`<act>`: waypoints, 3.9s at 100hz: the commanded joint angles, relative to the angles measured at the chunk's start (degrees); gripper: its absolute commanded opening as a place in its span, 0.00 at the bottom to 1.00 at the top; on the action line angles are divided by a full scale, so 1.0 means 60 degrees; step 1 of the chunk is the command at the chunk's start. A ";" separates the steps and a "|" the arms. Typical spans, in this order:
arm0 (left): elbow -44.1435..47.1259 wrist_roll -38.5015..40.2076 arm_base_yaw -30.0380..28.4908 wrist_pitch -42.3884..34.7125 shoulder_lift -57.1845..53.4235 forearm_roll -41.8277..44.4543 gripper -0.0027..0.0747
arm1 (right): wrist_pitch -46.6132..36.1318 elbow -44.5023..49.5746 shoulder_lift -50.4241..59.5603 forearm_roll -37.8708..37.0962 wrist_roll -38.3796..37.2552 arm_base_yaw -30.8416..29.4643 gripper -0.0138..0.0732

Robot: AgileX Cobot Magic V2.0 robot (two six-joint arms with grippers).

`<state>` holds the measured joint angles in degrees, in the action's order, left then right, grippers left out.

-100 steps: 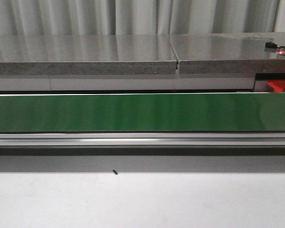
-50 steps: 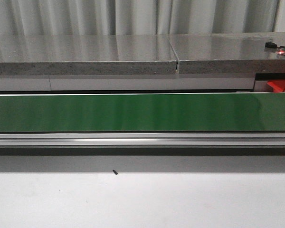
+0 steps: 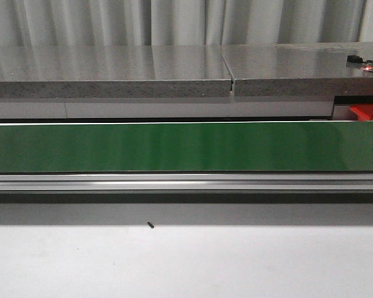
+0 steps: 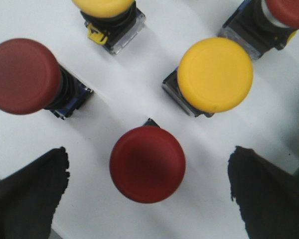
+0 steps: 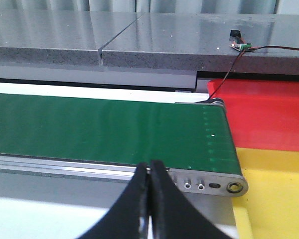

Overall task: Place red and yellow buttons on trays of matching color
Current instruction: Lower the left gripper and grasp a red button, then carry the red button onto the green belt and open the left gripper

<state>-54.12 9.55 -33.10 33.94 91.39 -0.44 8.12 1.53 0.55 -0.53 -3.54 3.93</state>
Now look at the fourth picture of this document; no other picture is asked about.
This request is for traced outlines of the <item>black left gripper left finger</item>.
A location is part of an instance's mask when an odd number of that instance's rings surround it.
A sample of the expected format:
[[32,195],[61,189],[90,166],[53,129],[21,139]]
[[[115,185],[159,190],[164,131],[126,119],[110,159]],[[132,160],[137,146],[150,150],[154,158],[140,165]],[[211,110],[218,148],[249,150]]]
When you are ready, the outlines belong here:
[[70,173],[64,147],[54,148],[0,180],[0,239],[47,239]]

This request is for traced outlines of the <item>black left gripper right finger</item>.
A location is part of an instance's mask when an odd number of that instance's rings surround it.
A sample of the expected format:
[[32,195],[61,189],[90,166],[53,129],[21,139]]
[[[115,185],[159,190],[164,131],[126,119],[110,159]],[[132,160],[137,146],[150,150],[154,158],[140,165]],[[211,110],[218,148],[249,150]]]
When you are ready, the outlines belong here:
[[237,146],[228,160],[231,198],[251,239],[299,239],[299,179]]

